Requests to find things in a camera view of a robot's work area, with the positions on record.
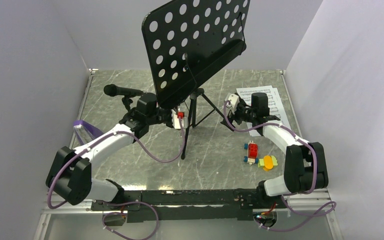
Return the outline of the black tripod music stand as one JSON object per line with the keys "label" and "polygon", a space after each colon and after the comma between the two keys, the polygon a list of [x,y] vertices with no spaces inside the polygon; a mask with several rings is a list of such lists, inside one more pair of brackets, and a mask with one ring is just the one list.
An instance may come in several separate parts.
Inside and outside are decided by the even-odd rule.
{"label": "black tripod music stand", "polygon": [[155,92],[140,108],[177,110],[189,101],[186,130],[198,125],[202,85],[246,49],[247,0],[172,0],[141,24]]}

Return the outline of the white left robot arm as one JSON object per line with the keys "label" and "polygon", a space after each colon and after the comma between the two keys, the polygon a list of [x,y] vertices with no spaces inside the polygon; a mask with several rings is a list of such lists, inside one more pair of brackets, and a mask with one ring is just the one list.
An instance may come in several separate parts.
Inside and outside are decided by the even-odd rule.
{"label": "white left robot arm", "polygon": [[57,209],[66,203],[74,206],[84,200],[96,200],[111,210],[119,209],[126,201],[125,189],[113,180],[93,178],[93,169],[101,166],[112,154],[134,143],[138,143],[151,158],[163,163],[164,160],[146,149],[140,138],[148,133],[150,126],[165,124],[180,130],[184,139],[187,121],[179,109],[159,107],[154,93],[143,94],[136,106],[106,133],[74,149],[64,146],[57,151],[45,180],[48,207]]}

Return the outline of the black desktop microphone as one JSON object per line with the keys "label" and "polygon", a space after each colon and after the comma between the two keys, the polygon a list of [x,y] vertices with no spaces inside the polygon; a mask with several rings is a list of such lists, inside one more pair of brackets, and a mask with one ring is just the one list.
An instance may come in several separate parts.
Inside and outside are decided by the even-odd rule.
{"label": "black desktop microphone", "polygon": [[122,96],[122,104],[129,112],[131,110],[132,98],[140,97],[144,94],[142,90],[120,87],[115,84],[108,84],[103,88],[104,94],[110,97]]}

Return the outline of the purple metronome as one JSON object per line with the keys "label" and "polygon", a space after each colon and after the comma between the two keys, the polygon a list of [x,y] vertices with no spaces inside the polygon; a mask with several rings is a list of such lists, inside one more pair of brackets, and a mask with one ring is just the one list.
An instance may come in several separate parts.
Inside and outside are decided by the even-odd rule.
{"label": "purple metronome", "polygon": [[82,146],[102,136],[104,133],[96,126],[85,120],[76,120],[73,123],[74,135]]}

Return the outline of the sheet music page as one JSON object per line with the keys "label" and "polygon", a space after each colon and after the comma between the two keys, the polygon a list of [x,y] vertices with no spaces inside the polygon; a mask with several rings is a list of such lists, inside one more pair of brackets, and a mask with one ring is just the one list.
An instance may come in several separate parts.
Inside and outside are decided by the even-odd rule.
{"label": "sheet music page", "polygon": [[277,88],[274,88],[274,94],[272,97],[268,97],[268,107],[270,108],[270,114],[280,118],[282,123],[291,129],[289,119],[286,114],[286,110],[281,101],[281,97]]}
{"label": "sheet music page", "polygon": [[271,85],[257,87],[242,87],[237,88],[236,92],[242,99],[251,98],[253,93],[265,93],[268,97],[274,95],[274,88]]}

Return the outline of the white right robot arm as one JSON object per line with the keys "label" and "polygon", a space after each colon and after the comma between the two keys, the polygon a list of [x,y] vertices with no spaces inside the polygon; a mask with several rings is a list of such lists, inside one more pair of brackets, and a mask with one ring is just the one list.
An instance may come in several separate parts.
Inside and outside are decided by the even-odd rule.
{"label": "white right robot arm", "polygon": [[303,139],[286,127],[279,117],[271,115],[266,93],[252,93],[250,105],[237,93],[230,93],[225,98],[223,113],[230,129],[236,130],[233,122],[251,123],[252,130],[274,143],[285,155],[282,175],[264,180],[263,189],[256,193],[259,206],[268,208],[277,196],[310,194],[328,186],[323,145]]}

